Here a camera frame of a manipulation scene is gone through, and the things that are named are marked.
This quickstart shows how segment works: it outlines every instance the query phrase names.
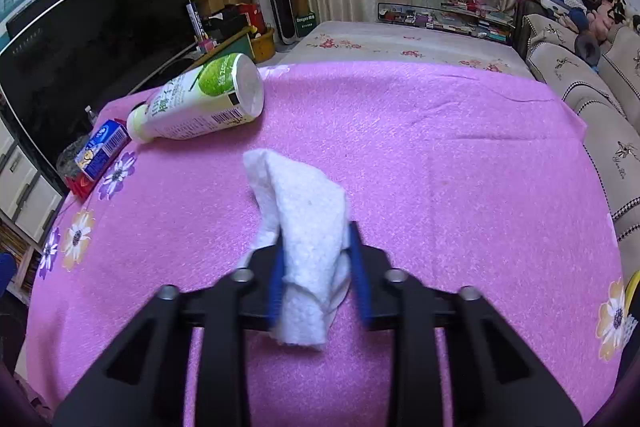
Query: white towel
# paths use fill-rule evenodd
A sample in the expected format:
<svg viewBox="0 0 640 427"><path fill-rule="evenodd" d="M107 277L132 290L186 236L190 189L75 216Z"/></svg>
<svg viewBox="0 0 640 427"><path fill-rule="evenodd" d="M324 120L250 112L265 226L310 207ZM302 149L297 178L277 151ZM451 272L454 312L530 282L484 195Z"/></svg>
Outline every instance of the white towel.
<svg viewBox="0 0 640 427"><path fill-rule="evenodd" d="M272 334L285 344L321 349L350 283L344 190L315 167L271 150L247 151L242 159L262 214L251 251L273 245L279 229L283 234L285 287Z"/></svg>

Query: drawer handle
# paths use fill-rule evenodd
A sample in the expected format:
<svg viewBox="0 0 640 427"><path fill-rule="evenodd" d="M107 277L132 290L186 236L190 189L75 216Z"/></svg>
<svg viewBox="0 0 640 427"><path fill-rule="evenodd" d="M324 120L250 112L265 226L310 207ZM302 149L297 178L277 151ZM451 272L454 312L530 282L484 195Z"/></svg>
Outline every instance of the drawer handle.
<svg viewBox="0 0 640 427"><path fill-rule="evenodd" d="M20 163L20 160L22 159L22 156L20 154L18 154L18 157L14 160L14 162L11 164L11 167L9 167L9 171L10 172L15 172L15 169L18 168L18 163Z"/></svg>
<svg viewBox="0 0 640 427"><path fill-rule="evenodd" d="M42 229L44 230L44 232L47 232L47 230L49 230L49 227L51 226L51 222L53 221L53 217L56 215L56 210L55 208L52 208L49 211L49 216L47 216L47 220L44 222L44 225L42 226Z"/></svg>
<svg viewBox="0 0 640 427"><path fill-rule="evenodd" d="M22 188L22 192L20 193L20 197L18 198L18 206L17 206L17 212L20 212L22 210L22 207L24 206L24 200L26 199L26 195L27 195L27 191L29 190L30 184L26 184L23 188Z"/></svg>

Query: purple flower print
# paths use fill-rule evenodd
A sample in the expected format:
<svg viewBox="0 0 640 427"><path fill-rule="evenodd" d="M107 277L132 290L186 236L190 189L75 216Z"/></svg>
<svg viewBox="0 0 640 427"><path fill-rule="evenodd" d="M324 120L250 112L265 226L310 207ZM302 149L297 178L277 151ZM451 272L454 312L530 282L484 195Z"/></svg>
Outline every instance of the purple flower print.
<svg viewBox="0 0 640 427"><path fill-rule="evenodd" d="M40 258L40 265L38 266L40 277L43 279L46 277L47 272L50 272L53 268L53 261L56 260L58 255L58 245L60 244L60 229L56 227L52 230L47 237L47 242L42 249L42 257Z"/></svg>
<svg viewBox="0 0 640 427"><path fill-rule="evenodd" d="M98 188L98 199L111 200L116 192L120 192L125 178L136 171L133 166L135 162L136 154L134 152L126 152L114 161L113 165L100 182L100 187Z"/></svg>

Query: yellow object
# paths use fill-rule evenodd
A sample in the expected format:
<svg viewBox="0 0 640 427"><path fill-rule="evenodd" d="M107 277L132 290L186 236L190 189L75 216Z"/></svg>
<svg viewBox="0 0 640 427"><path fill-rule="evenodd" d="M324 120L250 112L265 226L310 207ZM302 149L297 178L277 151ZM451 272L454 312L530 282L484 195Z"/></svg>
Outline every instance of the yellow object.
<svg viewBox="0 0 640 427"><path fill-rule="evenodd" d="M638 288L638 283L640 283L640 271L637 271L636 273L634 273L631 279L629 280L629 284L626 285L625 315L629 314L629 306L631 306L631 299L634 298L634 293L636 293L636 288Z"/></svg>
<svg viewBox="0 0 640 427"><path fill-rule="evenodd" d="M273 57L276 54L276 46L273 43L273 28L269 28L264 35L257 39L251 39L251 47L254 49L256 63L264 62Z"/></svg>

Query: plastic bottle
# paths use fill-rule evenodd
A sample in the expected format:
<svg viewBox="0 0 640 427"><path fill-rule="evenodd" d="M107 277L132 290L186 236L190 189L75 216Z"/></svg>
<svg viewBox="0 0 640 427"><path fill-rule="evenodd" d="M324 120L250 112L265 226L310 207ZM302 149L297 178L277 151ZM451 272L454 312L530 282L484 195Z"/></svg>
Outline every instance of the plastic bottle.
<svg viewBox="0 0 640 427"><path fill-rule="evenodd" d="M84 112L86 113L87 117L89 118L89 121L91 122L91 125L95 125L95 123L98 121L98 115L95 114L90 105L87 105L84 108Z"/></svg>
<svg viewBox="0 0 640 427"><path fill-rule="evenodd" d="M127 118L138 143L156 137L185 140L255 120L264 105L258 68L233 53L170 80Z"/></svg>

